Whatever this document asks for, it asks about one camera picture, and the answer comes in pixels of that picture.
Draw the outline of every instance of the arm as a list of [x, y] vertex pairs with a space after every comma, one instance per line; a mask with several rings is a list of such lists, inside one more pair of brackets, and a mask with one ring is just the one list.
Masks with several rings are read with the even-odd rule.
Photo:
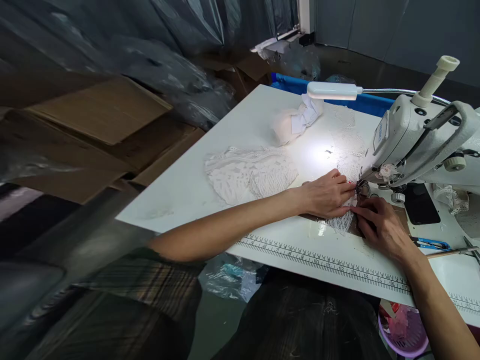
[[303, 186], [174, 228], [154, 238], [149, 247], [174, 261], [205, 260], [224, 252], [245, 234], [295, 215], [342, 216], [350, 208], [341, 205], [354, 195], [355, 188], [355, 184], [346, 181], [347, 178], [334, 169]]
[[365, 241], [403, 268], [435, 359], [480, 359], [480, 347], [472, 333], [392, 206], [374, 197], [352, 211], [359, 215], [358, 226]]

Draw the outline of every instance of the machine knob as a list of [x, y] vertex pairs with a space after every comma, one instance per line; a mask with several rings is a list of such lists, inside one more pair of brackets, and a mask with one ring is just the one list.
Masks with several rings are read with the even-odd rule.
[[394, 192], [391, 195], [391, 201], [395, 204], [403, 204], [405, 202], [405, 195], [400, 192]]
[[443, 162], [443, 166], [445, 170], [448, 172], [455, 172], [465, 169], [467, 163], [465, 162], [465, 158], [462, 156], [454, 156], [449, 157], [447, 160]]

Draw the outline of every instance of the plastic basket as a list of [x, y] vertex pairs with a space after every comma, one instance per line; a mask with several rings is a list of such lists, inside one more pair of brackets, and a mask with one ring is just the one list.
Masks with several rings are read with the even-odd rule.
[[409, 311], [406, 316], [408, 319], [408, 328], [405, 338], [397, 338], [397, 336], [394, 336], [395, 334], [385, 332], [380, 322], [380, 315], [378, 315], [378, 325], [383, 338], [393, 351], [405, 358], [416, 358], [425, 352], [425, 349], [429, 345], [429, 338], [425, 332], [420, 314]]
[[[298, 95], [305, 94], [307, 92], [307, 85], [310, 82], [296, 77], [282, 75], [276, 72], [271, 73], [271, 80], [272, 88], [284, 90]], [[385, 111], [390, 109], [395, 101], [389, 98], [370, 94], [359, 94], [357, 95], [355, 101], [325, 100], [325, 102], [334, 105], [346, 106], [352, 110], [381, 118], [384, 116]]]

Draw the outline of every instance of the cardboard box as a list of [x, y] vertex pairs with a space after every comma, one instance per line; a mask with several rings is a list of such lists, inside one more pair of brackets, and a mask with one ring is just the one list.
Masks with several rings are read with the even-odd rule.
[[10, 182], [74, 203], [86, 204], [122, 175], [124, 172], [82, 169], [21, 177]]
[[[147, 187], [205, 134], [200, 128], [181, 125], [182, 133], [175, 143], [158, 154], [149, 166], [130, 180], [131, 183]], [[122, 171], [85, 168], [78, 171], [21, 177], [10, 182], [74, 203], [86, 204], [107, 187], [120, 191], [127, 189], [125, 181], [119, 181], [123, 175], [125, 172]]]
[[157, 160], [131, 180], [131, 182], [147, 187], [190, 149], [203, 135], [205, 135], [205, 132], [200, 128], [185, 132], [182, 139], [164, 150]]
[[187, 126], [162, 116], [172, 106], [127, 78], [64, 77], [3, 77], [0, 107], [11, 110], [0, 138], [74, 167], [138, 173]]
[[172, 109], [122, 76], [65, 71], [13, 74], [0, 80], [1, 107], [21, 110], [108, 145], [118, 144]]
[[215, 72], [235, 89], [235, 100], [241, 101], [258, 85], [272, 83], [269, 64], [256, 52], [220, 56], [203, 54], [192, 61], [202, 68]]

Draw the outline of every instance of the forearm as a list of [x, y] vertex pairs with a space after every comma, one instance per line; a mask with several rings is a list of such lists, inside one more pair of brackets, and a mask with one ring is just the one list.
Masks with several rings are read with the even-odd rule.
[[300, 214], [295, 191], [289, 189], [189, 222], [157, 236], [149, 247], [174, 261], [209, 259], [255, 229]]
[[480, 359], [480, 347], [429, 260], [413, 256], [404, 269], [435, 359]]

